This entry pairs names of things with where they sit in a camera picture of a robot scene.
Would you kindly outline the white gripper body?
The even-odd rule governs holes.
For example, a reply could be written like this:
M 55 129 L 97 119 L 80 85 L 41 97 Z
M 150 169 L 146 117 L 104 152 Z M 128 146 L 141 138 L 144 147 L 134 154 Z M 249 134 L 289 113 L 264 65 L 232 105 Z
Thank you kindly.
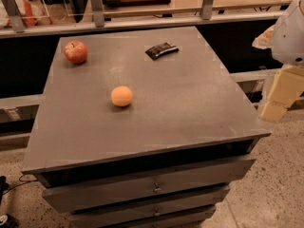
M 281 64 L 304 66 L 304 0 L 294 0 L 275 22 L 272 56 Z

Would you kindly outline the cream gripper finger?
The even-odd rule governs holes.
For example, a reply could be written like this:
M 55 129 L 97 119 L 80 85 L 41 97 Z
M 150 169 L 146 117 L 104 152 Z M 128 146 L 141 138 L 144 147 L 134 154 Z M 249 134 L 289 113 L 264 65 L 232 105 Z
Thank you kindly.
M 275 74 L 270 92 L 262 107 L 260 118 L 277 123 L 286 114 L 288 108 L 304 92 L 304 68 L 287 66 Z
M 274 26 L 270 26 L 266 30 L 264 30 L 258 37 L 255 38 L 255 40 L 252 43 L 252 46 L 254 48 L 259 49 L 267 49 L 270 48 L 273 45 L 273 32 L 274 32 Z

